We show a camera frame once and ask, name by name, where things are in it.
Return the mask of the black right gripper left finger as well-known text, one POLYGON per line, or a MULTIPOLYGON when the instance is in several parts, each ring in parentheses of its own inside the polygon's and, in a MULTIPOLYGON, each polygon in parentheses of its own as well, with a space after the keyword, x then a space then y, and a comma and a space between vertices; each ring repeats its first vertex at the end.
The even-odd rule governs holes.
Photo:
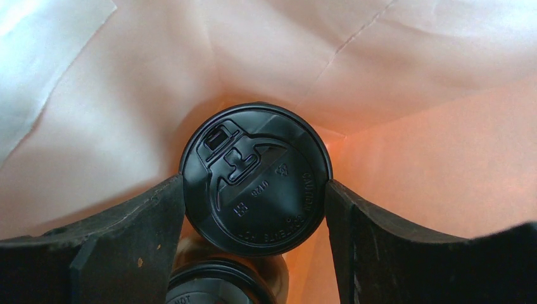
POLYGON ((164 303, 185 215, 174 175, 41 236, 1 241, 2 303, 164 303))

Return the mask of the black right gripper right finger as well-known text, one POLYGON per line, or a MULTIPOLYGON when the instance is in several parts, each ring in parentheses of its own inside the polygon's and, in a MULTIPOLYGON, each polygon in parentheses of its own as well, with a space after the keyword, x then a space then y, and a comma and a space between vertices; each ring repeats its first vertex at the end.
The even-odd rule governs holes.
POLYGON ((325 217, 341 303, 535 303, 536 223, 466 239, 413 223, 338 181, 325 217))

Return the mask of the brown paper cup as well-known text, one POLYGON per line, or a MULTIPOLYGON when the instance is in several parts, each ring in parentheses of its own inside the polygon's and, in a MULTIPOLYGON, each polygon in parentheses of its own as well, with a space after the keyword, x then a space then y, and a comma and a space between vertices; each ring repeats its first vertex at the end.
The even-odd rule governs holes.
POLYGON ((233 260, 251 269, 268 286, 277 303, 287 302, 289 270, 281 255, 237 256, 221 250, 196 233, 192 233, 179 240, 172 270, 175 271, 186 265, 214 258, 233 260))

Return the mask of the black plastic cup lid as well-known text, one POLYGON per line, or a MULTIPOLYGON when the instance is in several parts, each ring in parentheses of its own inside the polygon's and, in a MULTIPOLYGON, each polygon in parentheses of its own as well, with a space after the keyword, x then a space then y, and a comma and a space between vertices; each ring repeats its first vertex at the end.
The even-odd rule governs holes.
POLYGON ((277 303, 253 269, 227 258, 187 264, 175 270, 165 303, 277 303))

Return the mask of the orange paper bag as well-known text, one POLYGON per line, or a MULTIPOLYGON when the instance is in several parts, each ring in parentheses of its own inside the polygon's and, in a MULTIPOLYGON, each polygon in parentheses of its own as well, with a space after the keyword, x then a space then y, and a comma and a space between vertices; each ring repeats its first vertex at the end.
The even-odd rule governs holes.
MULTIPOLYGON (((413 223, 536 223, 535 1, 2 1, 1 241, 181 175, 198 127, 254 102, 413 223)), ((338 291, 325 214, 279 255, 289 293, 338 291)))

